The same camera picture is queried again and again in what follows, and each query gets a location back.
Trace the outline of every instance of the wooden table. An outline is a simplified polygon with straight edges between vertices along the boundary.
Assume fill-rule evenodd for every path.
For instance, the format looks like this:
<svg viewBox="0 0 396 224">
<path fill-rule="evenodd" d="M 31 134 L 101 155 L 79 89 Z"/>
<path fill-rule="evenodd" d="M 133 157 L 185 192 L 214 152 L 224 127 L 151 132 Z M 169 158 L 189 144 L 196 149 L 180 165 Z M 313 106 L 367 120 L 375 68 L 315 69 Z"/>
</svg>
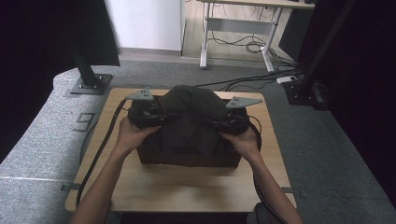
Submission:
<svg viewBox="0 0 396 224">
<path fill-rule="evenodd" d="M 265 47 L 261 47 L 262 57 L 269 73 L 275 72 L 272 66 L 270 55 L 268 53 L 271 43 L 274 39 L 276 27 L 279 23 L 279 18 L 283 8 L 298 8 L 298 9 L 313 9 L 313 3 L 306 4 L 304 0 L 293 2 L 290 0 L 198 0 L 205 3 L 205 22 L 204 22 L 204 43 L 201 46 L 201 62 L 200 67 L 206 69 L 206 55 L 207 55 L 207 32 L 208 31 L 223 31 L 234 32 L 242 34 L 257 34 L 268 35 Z M 230 4 L 240 6 L 254 6 L 254 7 L 274 7 L 274 20 L 268 21 L 240 21 L 232 19 L 211 18 L 210 4 Z"/>
<path fill-rule="evenodd" d="M 81 183 L 90 167 L 108 126 L 120 101 L 137 89 L 113 89 L 108 96 L 92 140 L 88 146 L 75 183 Z M 151 90 L 153 95 L 164 95 L 167 90 Z M 290 182 L 279 151 L 276 136 L 265 105 L 259 93 L 216 92 L 223 99 L 233 96 L 263 99 L 257 105 L 247 107 L 249 115 L 262 124 L 262 156 L 265 163 L 281 187 L 289 187 Z M 127 101 L 124 108 L 129 108 Z M 118 120 L 127 112 L 121 110 Z M 119 121 L 102 152 L 92 175 L 84 189 L 90 188 L 104 166 L 115 144 Z M 71 190 L 65 203 L 68 211 L 76 209 L 77 191 Z M 288 194 L 295 204 L 292 194 Z M 234 168 L 197 168 L 175 165 L 148 165 L 140 163 L 136 150 L 125 160 L 112 197 L 111 210 L 121 212 L 252 212 L 259 198 L 253 186 L 252 171 L 243 158 Z"/>
</svg>

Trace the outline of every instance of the hand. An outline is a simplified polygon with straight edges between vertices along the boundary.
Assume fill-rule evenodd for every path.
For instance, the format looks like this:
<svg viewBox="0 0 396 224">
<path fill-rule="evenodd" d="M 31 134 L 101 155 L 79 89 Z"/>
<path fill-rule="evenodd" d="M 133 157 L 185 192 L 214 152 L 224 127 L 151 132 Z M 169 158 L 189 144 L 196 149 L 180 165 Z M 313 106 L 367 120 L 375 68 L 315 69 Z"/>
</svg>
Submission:
<svg viewBox="0 0 396 224">
<path fill-rule="evenodd" d="M 244 133 L 239 135 L 221 133 L 221 136 L 233 143 L 235 150 L 248 162 L 262 158 L 257 146 L 256 134 L 251 128 L 248 128 Z"/>
<path fill-rule="evenodd" d="M 122 156 L 128 156 L 135 148 L 142 145 L 145 138 L 160 130 L 161 127 L 139 129 L 128 118 L 123 118 L 120 122 L 119 136 L 114 146 L 115 151 Z"/>
</svg>

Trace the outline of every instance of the power strip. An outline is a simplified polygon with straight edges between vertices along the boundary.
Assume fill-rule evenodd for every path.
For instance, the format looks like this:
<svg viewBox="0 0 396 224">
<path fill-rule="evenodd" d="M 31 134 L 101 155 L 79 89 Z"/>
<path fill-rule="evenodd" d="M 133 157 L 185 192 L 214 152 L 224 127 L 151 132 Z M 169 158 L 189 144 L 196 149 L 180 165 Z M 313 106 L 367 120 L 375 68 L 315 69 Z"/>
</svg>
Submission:
<svg viewBox="0 0 396 224">
<path fill-rule="evenodd" d="M 276 79 L 277 84 L 281 84 L 284 82 L 290 82 L 290 81 L 295 81 L 297 80 L 297 77 L 295 76 L 290 76 L 290 77 L 279 77 Z"/>
</svg>

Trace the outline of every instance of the gray carpet floor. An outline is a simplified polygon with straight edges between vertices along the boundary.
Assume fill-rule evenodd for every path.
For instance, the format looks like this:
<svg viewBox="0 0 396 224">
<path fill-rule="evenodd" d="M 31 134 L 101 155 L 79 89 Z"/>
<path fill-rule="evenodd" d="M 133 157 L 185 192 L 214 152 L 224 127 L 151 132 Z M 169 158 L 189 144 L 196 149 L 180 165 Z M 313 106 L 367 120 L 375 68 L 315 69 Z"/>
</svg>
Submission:
<svg viewBox="0 0 396 224">
<path fill-rule="evenodd" d="M 121 67 L 94 66 L 114 75 L 104 95 L 71 95 L 77 69 L 54 79 L 54 90 L 19 143 L 0 165 L 0 223 L 66 223 L 67 192 L 77 173 L 88 128 L 99 119 L 115 87 L 170 89 L 238 77 L 260 76 L 261 68 L 122 61 Z M 263 83 L 245 83 L 260 87 Z M 208 87 L 218 90 L 223 85 Z M 276 137 L 306 223 L 396 223 L 396 212 L 358 151 L 330 112 L 289 105 L 283 88 L 266 83 L 266 100 Z M 78 121 L 86 113 L 91 122 Z M 107 223 L 117 223 L 113 216 Z"/>
</svg>

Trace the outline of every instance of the white desk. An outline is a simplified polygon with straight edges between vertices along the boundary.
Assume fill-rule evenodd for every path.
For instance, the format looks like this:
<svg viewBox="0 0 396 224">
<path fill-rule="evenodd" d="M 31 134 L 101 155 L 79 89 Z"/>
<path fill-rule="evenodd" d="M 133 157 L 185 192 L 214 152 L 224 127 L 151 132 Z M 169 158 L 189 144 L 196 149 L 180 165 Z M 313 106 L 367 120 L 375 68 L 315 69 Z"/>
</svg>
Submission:
<svg viewBox="0 0 396 224">
<path fill-rule="evenodd" d="M 293 2 L 290 0 L 232 0 L 232 1 L 221 1 L 221 0 L 198 0 L 205 3 L 205 22 L 204 22 L 204 43 L 201 47 L 201 63 L 202 69 L 206 69 L 206 55 L 207 55 L 207 31 L 223 31 L 223 32 L 234 32 L 243 34 L 258 34 L 268 35 L 268 41 L 265 47 L 262 47 L 262 57 L 264 58 L 265 65 L 269 73 L 274 72 L 270 55 L 268 51 L 270 49 L 272 40 L 275 35 L 276 27 L 279 22 L 280 15 L 283 8 L 299 8 L 299 9 L 313 9 L 315 5 L 313 3 L 306 4 L 304 0 L 299 2 Z M 211 3 L 222 3 L 230 5 L 241 5 L 241 6 L 255 6 L 255 7 L 275 7 L 275 17 L 273 21 L 240 21 L 231 19 L 220 19 L 210 18 L 209 9 Z"/>
</svg>

